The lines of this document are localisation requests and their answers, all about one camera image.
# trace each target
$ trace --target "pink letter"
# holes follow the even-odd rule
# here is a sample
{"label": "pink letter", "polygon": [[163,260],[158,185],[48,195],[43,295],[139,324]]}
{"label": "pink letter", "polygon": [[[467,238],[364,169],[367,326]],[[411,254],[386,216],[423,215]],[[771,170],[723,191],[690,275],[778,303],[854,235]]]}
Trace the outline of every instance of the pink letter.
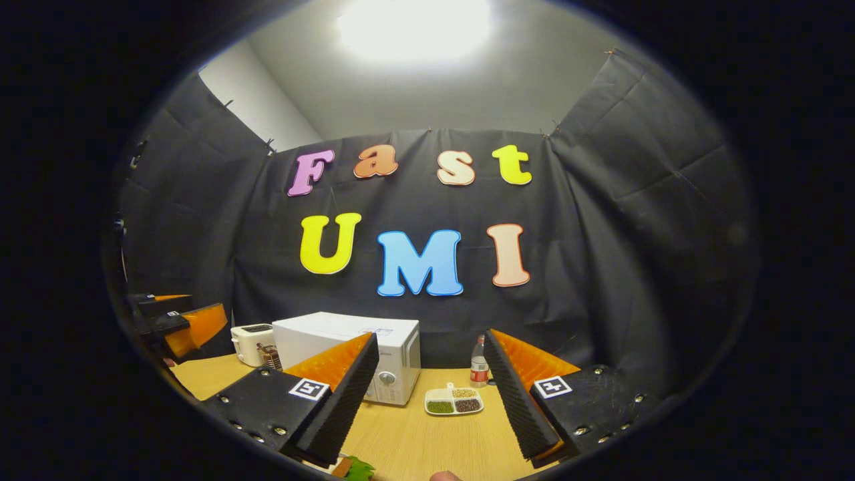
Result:
{"label": "pink letter", "polygon": [[309,178],[315,182],[319,181],[321,174],[323,174],[323,162],[331,163],[334,158],[335,152],[333,151],[323,151],[297,157],[297,174],[294,176],[294,185],[288,189],[288,196],[296,197],[312,192]]}
{"label": "pink letter", "polygon": [[522,268],[520,234],[522,227],[514,223],[500,223],[486,230],[496,243],[496,276],[492,283],[501,288],[521,286],[531,279]]}

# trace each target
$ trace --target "toaster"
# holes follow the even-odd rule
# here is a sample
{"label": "toaster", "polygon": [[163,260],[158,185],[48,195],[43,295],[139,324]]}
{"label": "toaster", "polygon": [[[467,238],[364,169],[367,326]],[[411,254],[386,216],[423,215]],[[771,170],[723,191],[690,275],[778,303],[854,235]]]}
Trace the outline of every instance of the toaster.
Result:
{"label": "toaster", "polygon": [[273,326],[270,324],[251,324],[246,326],[232,327],[232,344],[234,351],[238,354],[238,359],[244,364],[258,367],[262,364],[277,367],[276,360],[265,362],[265,354],[258,348],[258,344],[262,347],[274,345]]}

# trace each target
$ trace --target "water bottle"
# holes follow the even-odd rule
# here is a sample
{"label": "water bottle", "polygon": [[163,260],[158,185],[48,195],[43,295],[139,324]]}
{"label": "water bottle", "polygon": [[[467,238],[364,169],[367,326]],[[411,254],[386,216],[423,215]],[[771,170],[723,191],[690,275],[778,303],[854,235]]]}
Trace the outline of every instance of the water bottle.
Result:
{"label": "water bottle", "polygon": [[486,386],[486,374],[490,367],[484,358],[484,335],[478,336],[478,342],[472,349],[472,371],[469,372],[469,385],[473,388]]}

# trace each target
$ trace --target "black fabric backdrop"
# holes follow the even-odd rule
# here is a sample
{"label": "black fabric backdrop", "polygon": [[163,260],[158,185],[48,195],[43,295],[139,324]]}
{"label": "black fabric backdrop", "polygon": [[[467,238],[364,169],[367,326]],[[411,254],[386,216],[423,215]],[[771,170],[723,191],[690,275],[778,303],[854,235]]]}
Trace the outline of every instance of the black fabric backdrop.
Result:
{"label": "black fabric backdrop", "polygon": [[[646,59],[611,55],[590,90],[544,139],[486,131],[395,132],[307,145],[267,157],[264,143],[188,79],[151,123],[122,197],[128,285],[223,302],[236,324],[316,311],[418,318],[425,367],[464,367],[475,335],[496,328],[577,365],[615,366],[659,395],[686,387],[737,329],[758,269],[752,202],[737,158],[679,83]],[[399,168],[357,179],[358,154],[397,150]],[[527,152],[524,186],[491,152]],[[297,156],[332,149],[312,193],[288,197]],[[474,159],[475,182],[439,182],[445,150]],[[350,264],[331,276],[299,260],[300,222],[326,215],[334,252],[342,212],[363,216]],[[486,229],[519,223],[529,283],[492,285]],[[463,293],[380,297],[378,234],[405,232],[417,251],[438,229],[462,235]],[[232,352],[223,330],[197,356]]]}

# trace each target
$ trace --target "orange letter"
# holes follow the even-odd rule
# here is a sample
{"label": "orange letter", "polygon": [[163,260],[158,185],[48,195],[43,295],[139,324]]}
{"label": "orange letter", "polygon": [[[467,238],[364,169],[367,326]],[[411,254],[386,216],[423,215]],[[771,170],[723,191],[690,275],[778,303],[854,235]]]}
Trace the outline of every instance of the orange letter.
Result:
{"label": "orange letter", "polygon": [[475,181],[475,171],[469,167],[472,157],[468,153],[444,151],[436,161],[442,167],[436,171],[440,182],[449,186],[467,186]]}
{"label": "orange letter", "polygon": [[496,276],[492,283],[501,288],[521,286],[531,279],[522,268],[520,234],[522,227],[514,223],[500,223],[486,230],[496,243]]}
{"label": "orange letter", "polygon": [[353,175],[368,179],[372,175],[389,175],[395,170],[398,170],[395,147],[382,144],[369,147],[359,154],[359,162],[353,168]]}

